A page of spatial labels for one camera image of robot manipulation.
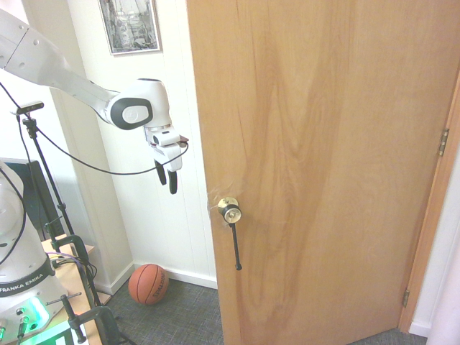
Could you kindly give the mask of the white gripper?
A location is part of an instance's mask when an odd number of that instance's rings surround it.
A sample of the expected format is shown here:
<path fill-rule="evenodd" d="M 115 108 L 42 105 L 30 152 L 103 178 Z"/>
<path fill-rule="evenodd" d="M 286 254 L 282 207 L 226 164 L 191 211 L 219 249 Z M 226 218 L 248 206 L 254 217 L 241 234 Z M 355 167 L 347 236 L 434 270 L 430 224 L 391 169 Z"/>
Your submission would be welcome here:
<path fill-rule="evenodd" d="M 147 143 L 152 148 L 152 154 L 155 160 L 155 170 L 161 185 L 166 185 L 167 179 L 164 167 L 167 169 L 169 179 L 169 190 L 172 195 L 178 191 L 177 172 L 183 166 L 181 140 L 179 133 L 172 125 L 161 127 L 145 127 Z"/>

